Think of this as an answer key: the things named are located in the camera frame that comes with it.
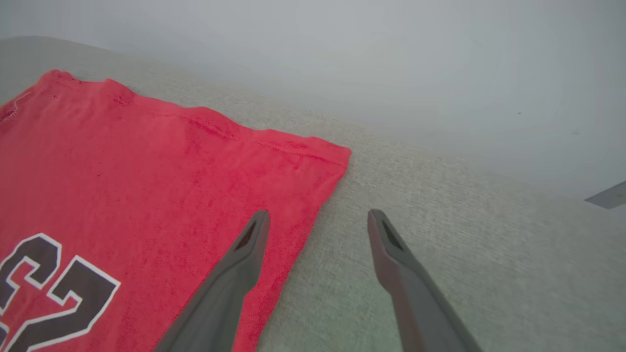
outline red fabric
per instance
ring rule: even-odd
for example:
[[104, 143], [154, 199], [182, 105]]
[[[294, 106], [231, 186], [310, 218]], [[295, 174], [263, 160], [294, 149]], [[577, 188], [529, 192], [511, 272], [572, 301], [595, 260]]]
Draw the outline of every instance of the red fabric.
[[234, 351], [254, 351], [350, 150], [242, 127], [112, 81], [50, 71], [0, 109], [0, 260], [40, 232], [62, 246], [41, 289], [24, 278], [0, 316], [7, 346], [27, 319], [76, 306], [46, 294], [80, 256], [120, 282], [91, 329], [42, 351], [150, 351], [255, 211], [270, 234]]

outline gray object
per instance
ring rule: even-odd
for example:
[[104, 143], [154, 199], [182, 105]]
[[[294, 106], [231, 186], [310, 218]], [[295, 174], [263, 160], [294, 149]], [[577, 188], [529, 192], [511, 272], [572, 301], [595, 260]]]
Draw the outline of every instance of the gray object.
[[81, 80], [111, 78], [182, 106], [209, 106], [250, 128], [314, 135], [352, 149], [346, 176], [282, 287], [259, 352], [402, 350], [391, 298], [376, 281], [364, 238], [371, 207], [393, 215], [484, 352], [626, 351], [621, 208], [607, 212], [552, 196], [347, 120], [59, 39], [0, 40], [0, 100], [55, 68]]
[[406, 352], [480, 352], [384, 212], [367, 213], [376, 277], [393, 300]]
[[593, 203], [604, 209], [613, 209], [620, 205], [626, 204], [626, 182], [622, 182], [607, 190], [593, 195], [587, 199], [587, 202]]
[[230, 351], [245, 295], [259, 281], [270, 216], [254, 214], [154, 352]]

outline black number print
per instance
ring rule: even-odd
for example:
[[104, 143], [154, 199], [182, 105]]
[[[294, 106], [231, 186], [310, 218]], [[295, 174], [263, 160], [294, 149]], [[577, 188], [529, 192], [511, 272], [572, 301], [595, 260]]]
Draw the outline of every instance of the black number print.
[[6, 336], [9, 334], [9, 327], [0, 323], [0, 351], [2, 351], [2, 346], [4, 345], [4, 340]]
[[33, 267], [24, 278], [26, 282], [42, 289], [58, 269], [60, 261], [61, 244], [45, 234], [22, 240], [0, 264], [0, 315], [4, 314], [19, 289], [11, 276], [22, 263], [26, 262]]
[[47, 296], [64, 306], [72, 297], [77, 305], [60, 313], [24, 322], [5, 351], [30, 352], [84, 335], [113, 299], [120, 282], [88, 261], [75, 256], [52, 285]]

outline stitching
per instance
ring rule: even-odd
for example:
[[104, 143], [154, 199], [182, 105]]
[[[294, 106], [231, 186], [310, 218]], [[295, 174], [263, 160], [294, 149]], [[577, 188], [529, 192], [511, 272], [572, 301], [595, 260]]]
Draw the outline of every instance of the stitching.
[[12, 112], [12, 113], [10, 113], [10, 114], [9, 114], [9, 116], [7, 116], [6, 118], [4, 118], [4, 119], [3, 119], [3, 121], [8, 121], [8, 120], [10, 120], [10, 119], [14, 118], [14, 117], [15, 117], [15, 115], [17, 115], [17, 114], [18, 114], [18, 110], [19, 110], [18, 101], [19, 101], [21, 98], [24, 98], [25, 96], [29, 95], [30, 93], [31, 93], [31, 92], [27, 92], [27, 93], [23, 94], [22, 96], [17, 97], [17, 98], [13, 101], [13, 107], [15, 108], [15, 110], [13, 110], [13, 112]]
[[[55, 80], [54, 80], [54, 82], [55, 82], [55, 83], [57, 83], [57, 84], [59, 84], [59, 85], [65, 86], [65, 87], [67, 87], [67, 88], [71, 88], [72, 90], [81, 91], [80, 89], [78, 89], [78, 87], [76, 87], [76, 86], [66, 85], [66, 84], [64, 84], [64, 83], [63, 83], [62, 81], [60, 81], [60, 80], [55, 79]], [[139, 94], [135, 93], [133, 90], [129, 89], [129, 88], [128, 88], [128, 87], [126, 87], [125, 85], [122, 85], [121, 83], [119, 83], [119, 84], [120, 84], [121, 86], [123, 86], [124, 88], [126, 88], [127, 90], [130, 90], [130, 91], [131, 91], [134, 95], [139, 96]], [[187, 108], [182, 107], [182, 106], [179, 106], [179, 105], [176, 105], [176, 106], [177, 106], [177, 107], [179, 107], [179, 108], [182, 108], [182, 109], [187, 109]], [[284, 150], [284, 149], [281, 149], [281, 148], [279, 148], [279, 147], [275, 147], [275, 146], [273, 146], [273, 145], [268, 145], [268, 144], [265, 144], [265, 143], [262, 143], [262, 142], [259, 142], [259, 141], [256, 141], [256, 140], [242, 140], [242, 139], [239, 139], [239, 138], [233, 138], [233, 137], [231, 137], [231, 136], [224, 135], [221, 131], [216, 130], [216, 129], [215, 129], [213, 126], [211, 126], [211, 125], [206, 125], [206, 124], [201, 123], [201, 122], [199, 122], [199, 121], [197, 121], [197, 120], [195, 120], [195, 119], [193, 119], [193, 118], [190, 118], [190, 117], [188, 117], [188, 116], [186, 116], [186, 115], [177, 114], [177, 113], [171, 113], [171, 112], [163, 112], [163, 113], [161, 113], [161, 112], [159, 111], [159, 109], [154, 109], [154, 108], [152, 108], [152, 106], [141, 106], [141, 109], [146, 109], [146, 110], [149, 110], [151, 113], [153, 113], [154, 115], [156, 115], [156, 116], [158, 116], [158, 117], [172, 117], [172, 116], [175, 116], [175, 117], [184, 118], [184, 119], [185, 119], [185, 120], [187, 120], [188, 122], [190, 122], [190, 123], [192, 123], [193, 125], [195, 125], [197, 128], [199, 128], [199, 129], [201, 129], [201, 130], [210, 130], [210, 131], [214, 132], [215, 134], [217, 134], [217, 135], [221, 136], [222, 138], [226, 138], [226, 139], [230, 139], [230, 140], [236, 140], [236, 141], [241, 141], [241, 142], [243, 142], [243, 141], [245, 141], [245, 142], [253, 142], [253, 143], [257, 143], [257, 144], [259, 144], [259, 145], [262, 145], [262, 146], [264, 146], [264, 147], [267, 147], [267, 148], [272, 148], [272, 149], [278, 150], [278, 151], [283, 152], [283, 153], [286, 153], [286, 154], [299, 155], [299, 156], [301, 156], [301, 157], [316, 158], [316, 159], [320, 159], [320, 160], [323, 160], [323, 161], [325, 161], [325, 162], [329, 162], [329, 163], [332, 163], [332, 164], [335, 164], [335, 165], [338, 165], [338, 166], [341, 166], [341, 167], [346, 167], [346, 165], [344, 165], [343, 163], [335, 162], [335, 161], [333, 161], [333, 160], [330, 160], [330, 159], [328, 159], [328, 158], [321, 157], [321, 156], [316, 155], [316, 154], [303, 154], [303, 153], [296, 153], [296, 152], [288, 152], [288, 151], [286, 151], [286, 150]]]
[[256, 144], [260, 144], [260, 145], [262, 145], [264, 147], [267, 147], [267, 148], [276, 149], [279, 152], [283, 152], [283, 153], [286, 153], [286, 154], [293, 154], [293, 155], [299, 155], [301, 157], [309, 157], [309, 158], [319, 159], [319, 160], [323, 160], [325, 162], [333, 163], [333, 164], [341, 166], [341, 167], [345, 167], [345, 165], [342, 164], [342, 163], [335, 162], [335, 161], [330, 160], [328, 158], [320, 157], [319, 155], [316, 155], [316, 154], [303, 154], [303, 153], [296, 153], [296, 152], [288, 152], [288, 151], [283, 150], [283, 149], [281, 149], [279, 147], [275, 147], [273, 145], [265, 144], [265, 143], [262, 143], [262, 142], [259, 142], [259, 141], [256, 141], [256, 140], [248, 140], [248, 142], [254, 142]]

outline fabric texture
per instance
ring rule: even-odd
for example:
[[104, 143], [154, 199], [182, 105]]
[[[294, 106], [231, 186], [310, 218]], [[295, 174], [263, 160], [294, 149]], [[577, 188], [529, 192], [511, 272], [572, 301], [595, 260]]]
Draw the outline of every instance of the fabric texture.
[[233, 349], [256, 350], [349, 156], [316, 137], [252, 130], [112, 80], [46, 73], [0, 109], [8, 351], [150, 351], [267, 209], [263, 268]]
[[206, 66], [181, 70], [70, 41], [19, 37], [0, 40], [0, 68], [2, 102], [58, 68], [352, 150], [265, 326], [260, 352], [402, 351], [391, 298], [374, 273], [370, 208], [389, 216], [484, 352], [626, 351], [619, 208], [550, 195], [348, 119], [225, 84]]

